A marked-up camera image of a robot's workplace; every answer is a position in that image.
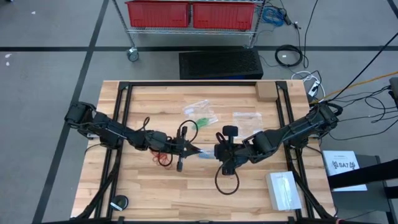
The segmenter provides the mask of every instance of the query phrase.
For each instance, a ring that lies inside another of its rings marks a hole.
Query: cart wheel
[[[135,47],[130,48],[127,51],[127,58],[130,62],[135,62],[139,58],[138,50]]]

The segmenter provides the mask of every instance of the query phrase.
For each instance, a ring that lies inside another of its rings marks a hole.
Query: blue cable
[[[285,14],[281,9],[266,6],[262,13],[261,22],[269,23],[276,27],[280,27],[284,25]]]

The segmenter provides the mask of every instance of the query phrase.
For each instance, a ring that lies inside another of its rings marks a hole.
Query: small brown box
[[[275,102],[278,99],[275,82],[257,82],[256,96],[258,101]]]

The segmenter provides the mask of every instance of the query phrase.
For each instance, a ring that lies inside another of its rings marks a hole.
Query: power strip
[[[312,85],[310,91],[308,92],[308,94],[309,94],[310,96],[314,97],[315,94],[317,93],[317,89],[318,89],[318,86],[319,86],[320,84],[321,84],[320,81],[315,81],[315,82],[313,83],[313,85]]]

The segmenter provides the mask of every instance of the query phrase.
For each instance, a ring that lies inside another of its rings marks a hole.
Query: white box
[[[291,171],[267,174],[266,180],[274,210],[283,211],[301,208],[299,193]]]

